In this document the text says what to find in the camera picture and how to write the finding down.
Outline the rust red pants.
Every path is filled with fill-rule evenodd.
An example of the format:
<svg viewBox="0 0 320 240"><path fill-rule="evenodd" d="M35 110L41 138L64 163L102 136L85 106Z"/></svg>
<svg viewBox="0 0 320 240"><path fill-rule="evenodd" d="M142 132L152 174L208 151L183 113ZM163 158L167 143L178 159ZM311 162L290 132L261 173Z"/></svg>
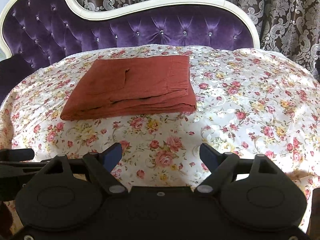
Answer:
<svg viewBox="0 0 320 240"><path fill-rule="evenodd" d="M189 57L95 60L67 100L60 118L194 112Z"/></svg>

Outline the floral bed sheet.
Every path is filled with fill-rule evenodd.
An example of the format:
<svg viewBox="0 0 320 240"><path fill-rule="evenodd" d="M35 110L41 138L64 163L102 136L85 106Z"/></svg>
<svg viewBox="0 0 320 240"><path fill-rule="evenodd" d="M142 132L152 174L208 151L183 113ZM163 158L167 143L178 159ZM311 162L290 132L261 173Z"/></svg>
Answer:
<svg viewBox="0 0 320 240"><path fill-rule="evenodd" d="M97 59L187 55L197 110L63 121L72 90ZM206 142L245 159L269 157L304 192L319 187L319 83L286 57L259 49L146 45L78 53L38 70L1 105L1 148L31 148L34 161L81 158L119 142L112 175L133 186L196 187L209 170Z"/></svg>

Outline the purple tufted headboard white frame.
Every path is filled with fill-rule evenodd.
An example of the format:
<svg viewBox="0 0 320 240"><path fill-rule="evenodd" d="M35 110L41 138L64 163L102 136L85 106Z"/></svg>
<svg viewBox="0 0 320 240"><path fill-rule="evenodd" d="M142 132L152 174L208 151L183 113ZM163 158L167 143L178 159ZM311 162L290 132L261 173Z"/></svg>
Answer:
<svg viewBox="0 0 320 240"><path fill-rule="evenodd" d="M76 0L9 0L1 12L1 98L69 55L146 44L259 48L249 16L225 0L150 0L88 11Z"/></svg>

